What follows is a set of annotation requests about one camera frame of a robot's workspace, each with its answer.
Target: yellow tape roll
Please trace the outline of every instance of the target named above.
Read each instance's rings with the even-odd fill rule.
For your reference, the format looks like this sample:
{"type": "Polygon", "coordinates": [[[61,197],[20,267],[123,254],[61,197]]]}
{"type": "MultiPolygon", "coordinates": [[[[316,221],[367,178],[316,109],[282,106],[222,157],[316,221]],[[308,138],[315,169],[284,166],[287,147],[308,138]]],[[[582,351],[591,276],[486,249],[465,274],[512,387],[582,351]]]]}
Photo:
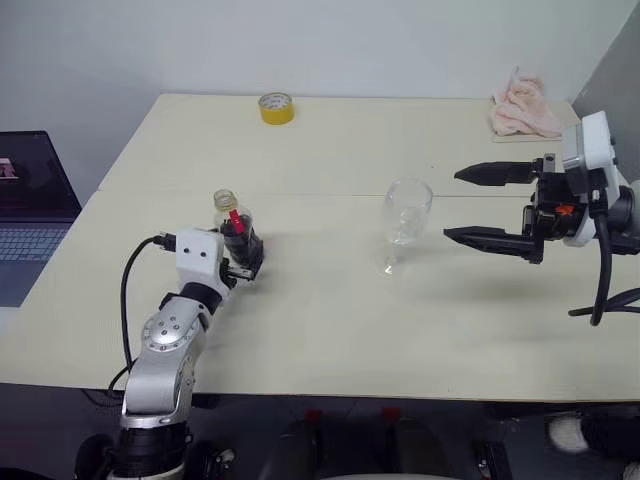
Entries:
{"type": "Polygon", "coordinates": [[[293,101],[286,93],[267,93],[258,100],[262,120],[271,125],[282,125],[293,120],[293,101]]]}

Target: laptop screen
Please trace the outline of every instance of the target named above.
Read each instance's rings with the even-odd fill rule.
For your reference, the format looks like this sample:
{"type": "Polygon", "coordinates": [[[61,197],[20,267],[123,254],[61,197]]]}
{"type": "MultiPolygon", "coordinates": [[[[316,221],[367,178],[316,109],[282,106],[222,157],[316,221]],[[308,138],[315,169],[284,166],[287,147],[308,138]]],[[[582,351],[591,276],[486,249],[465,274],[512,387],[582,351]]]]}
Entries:
{"type": "Polygon", "coordinates": [[[0,221],[65,221],[80,204],[46,132],[0,132],[0,221]]]}

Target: laptop keyboard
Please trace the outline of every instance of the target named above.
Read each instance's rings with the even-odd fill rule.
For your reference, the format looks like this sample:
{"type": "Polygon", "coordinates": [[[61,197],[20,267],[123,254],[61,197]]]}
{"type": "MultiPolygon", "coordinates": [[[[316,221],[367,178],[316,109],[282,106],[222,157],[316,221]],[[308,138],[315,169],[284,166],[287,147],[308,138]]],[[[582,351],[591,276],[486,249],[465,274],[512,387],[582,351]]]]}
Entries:
{"type": "Polygon", "coordinates": [[[66,233],[61,228],[0,228],[0,261],[47,261],[66,233]]]}

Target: robotic arm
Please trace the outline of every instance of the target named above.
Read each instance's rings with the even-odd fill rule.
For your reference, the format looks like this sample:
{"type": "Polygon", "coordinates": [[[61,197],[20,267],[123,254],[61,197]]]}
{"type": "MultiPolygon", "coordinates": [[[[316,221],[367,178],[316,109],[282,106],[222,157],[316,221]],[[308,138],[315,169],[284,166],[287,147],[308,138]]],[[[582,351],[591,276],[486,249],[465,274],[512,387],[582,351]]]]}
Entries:
{"type": "Polygon", "coordinates": [[[446,229],[444,234],[477,250],[519,256],[536,264],[542,262],[545,240],[563,239],[566,245],[580,247],[597,238],[601,266],[594,307],[570,312],[590,313],[595,326],[605,310],[633,309],[626,304],[640,299],[640,291],[629,291],[607,301],[612,254],[640,252],[640,182],[631,187],[619,184],[604,112],[584,117],[580,125],[567,129],[563,141],[564,173],[555,172],[554,155],[546,154],[530,163],[481,163],[455,174],[455,178],[491,186],[531,183],[537,178],[531,203],[524,207],[520,235],[475,226],[446,229]]]}
{"type": "Polygon", "coordinates": [[[253,280],[257,273],[229,265],[219,233],[187,229],[160,238],[176,252],[180,293],[167,294],[143,328],[110,479],[182,478],[194,368],[206,331],[237,279],[253,280]]]}

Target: laptop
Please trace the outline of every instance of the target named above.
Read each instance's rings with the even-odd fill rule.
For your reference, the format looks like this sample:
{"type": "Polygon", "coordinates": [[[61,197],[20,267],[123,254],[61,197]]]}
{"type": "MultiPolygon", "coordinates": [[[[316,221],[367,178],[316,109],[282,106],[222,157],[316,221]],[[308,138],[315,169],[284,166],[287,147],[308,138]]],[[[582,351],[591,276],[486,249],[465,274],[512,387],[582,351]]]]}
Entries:
{"type": "Polygon", "coordinates": [[[0,306],[20,306],[80,210],[47,132],[0,132],[0,306]]]}

